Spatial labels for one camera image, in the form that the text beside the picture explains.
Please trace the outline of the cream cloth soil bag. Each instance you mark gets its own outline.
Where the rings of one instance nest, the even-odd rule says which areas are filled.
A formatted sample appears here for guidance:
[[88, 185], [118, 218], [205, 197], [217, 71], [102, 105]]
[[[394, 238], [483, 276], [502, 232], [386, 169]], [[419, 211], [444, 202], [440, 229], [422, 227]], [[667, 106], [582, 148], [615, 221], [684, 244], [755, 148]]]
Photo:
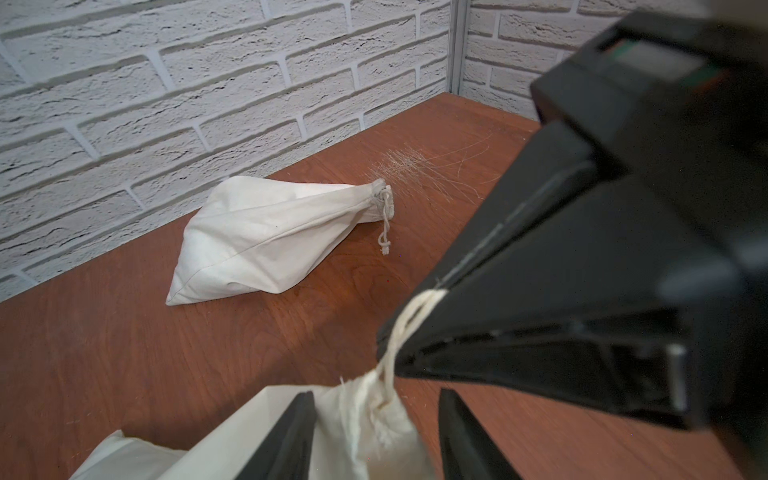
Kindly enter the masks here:
[[188, 451], [116, 431], [76, 479], [433, 479], [435, 468], [394, 387], [395, 357], [444, 289], [401, 311], [375, 369], [334, 387], [263, 388]]
[[231, 177], [186, 225], [166, 303], [285, 292], [361, 223], [382, 223], [377, 242], [388, 254], [394, 214], [383, 179], [349, 185]]

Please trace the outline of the right corner aluminium post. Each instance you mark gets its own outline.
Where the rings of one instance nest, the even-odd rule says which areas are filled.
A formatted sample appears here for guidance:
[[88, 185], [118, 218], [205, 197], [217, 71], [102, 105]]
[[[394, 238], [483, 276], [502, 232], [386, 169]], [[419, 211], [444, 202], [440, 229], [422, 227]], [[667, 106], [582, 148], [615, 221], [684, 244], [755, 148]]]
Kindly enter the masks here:
[[470, 0], [451, 1], [446, 79], [447, 91], [454, 95], [461, 92], [470, 10]]

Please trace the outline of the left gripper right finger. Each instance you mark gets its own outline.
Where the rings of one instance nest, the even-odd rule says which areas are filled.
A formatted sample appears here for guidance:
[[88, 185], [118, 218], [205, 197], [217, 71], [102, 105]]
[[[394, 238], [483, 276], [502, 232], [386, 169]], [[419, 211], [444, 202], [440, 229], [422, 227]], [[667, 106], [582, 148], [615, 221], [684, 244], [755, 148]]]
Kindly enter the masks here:
[[522, 479], [455, 390], [440, 391], [438, 423], [445, 479]]

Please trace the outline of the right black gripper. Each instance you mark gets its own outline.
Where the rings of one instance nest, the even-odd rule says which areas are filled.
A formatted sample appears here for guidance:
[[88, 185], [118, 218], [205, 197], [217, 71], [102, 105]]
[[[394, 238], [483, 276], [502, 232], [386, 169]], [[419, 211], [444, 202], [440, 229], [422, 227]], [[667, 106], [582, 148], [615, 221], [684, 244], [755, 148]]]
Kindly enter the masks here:
[[[418, 287], [448, 292], [402, 346], [396, 373], [673, 428], [716, 412], [765, 455], [765, 8], [630, 13], [532, 93], [542, 120], [570, 122], [699, 233], [639, 180], [603, 182], [594, 147], [551, 122]], [[741, 278], [757, 316], [734, 372], [728, 323]]]

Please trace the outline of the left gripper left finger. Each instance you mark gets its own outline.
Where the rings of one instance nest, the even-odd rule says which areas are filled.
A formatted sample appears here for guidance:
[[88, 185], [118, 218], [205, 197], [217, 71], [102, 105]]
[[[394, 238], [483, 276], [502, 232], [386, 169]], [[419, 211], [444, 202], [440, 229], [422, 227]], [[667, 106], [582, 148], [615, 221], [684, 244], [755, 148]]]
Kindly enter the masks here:
[[313, 393], [297, 394], [235, 479], [307, 480], [316, 421]]

